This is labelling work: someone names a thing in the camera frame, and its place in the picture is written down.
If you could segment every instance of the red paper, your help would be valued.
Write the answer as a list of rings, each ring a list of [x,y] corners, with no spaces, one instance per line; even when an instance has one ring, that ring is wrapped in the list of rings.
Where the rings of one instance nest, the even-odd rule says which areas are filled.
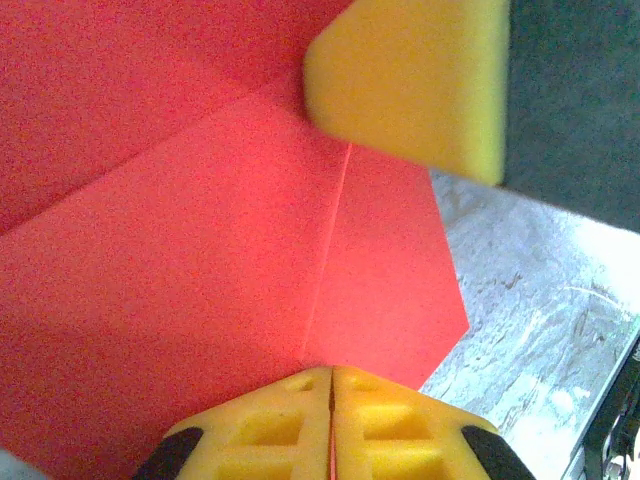
[[[466,328],[428,176],[304,118],[347,1],[107,3],[0,12],[0,445],[123,478],[306,366],[418,386]]]
[[[424,168],[351,155],[305,355],[420,388],[467,323]]]

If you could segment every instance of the yellow foam block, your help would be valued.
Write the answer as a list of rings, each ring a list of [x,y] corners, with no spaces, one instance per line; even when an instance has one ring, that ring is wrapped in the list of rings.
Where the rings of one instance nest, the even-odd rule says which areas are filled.
[[[331,368],[313,368],[189,417],[204,431],[180,480],[325,480]]]
[[[310,45],[305,99],[330,135],[502,180],[509,2],[356,0]]]
[[[486,420],[352,367],[335,367],[336,476],[489,480],[461,432]]]

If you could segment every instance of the black rubber pad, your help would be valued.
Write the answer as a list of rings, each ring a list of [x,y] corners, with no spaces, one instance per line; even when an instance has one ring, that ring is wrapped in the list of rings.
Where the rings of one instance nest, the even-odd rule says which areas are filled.
[[[162,440],[158,448],[140,467],[133,480],[174,480],[196,448],[204,431],[187,428]]]
[[[535,480],[500,435],[473,426],[463,427],[462,434],[491,480]]]

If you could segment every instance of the square hole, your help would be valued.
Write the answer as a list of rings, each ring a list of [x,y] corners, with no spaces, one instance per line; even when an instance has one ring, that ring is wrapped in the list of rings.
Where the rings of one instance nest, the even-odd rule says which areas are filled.
[[[248,417],[232,445],[295,445],[304,416],[299,412],[255,412]]]
[[[426,419],[405,405],[362,408],[360,418],[365,440],[427,440],[432,438]]]
[[[428,452],[400,452],[372,458],[373,480],[452,480],[441,458]]]
[[[288,463],[228,462],[218,470],[220,480],[289,480],[293,466]]]

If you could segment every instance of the dark gray surface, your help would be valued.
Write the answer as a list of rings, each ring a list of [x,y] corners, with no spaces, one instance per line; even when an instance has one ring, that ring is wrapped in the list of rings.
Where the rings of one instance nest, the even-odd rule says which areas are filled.
[[[505,186],[640,232],[640,0],[515,0]]]

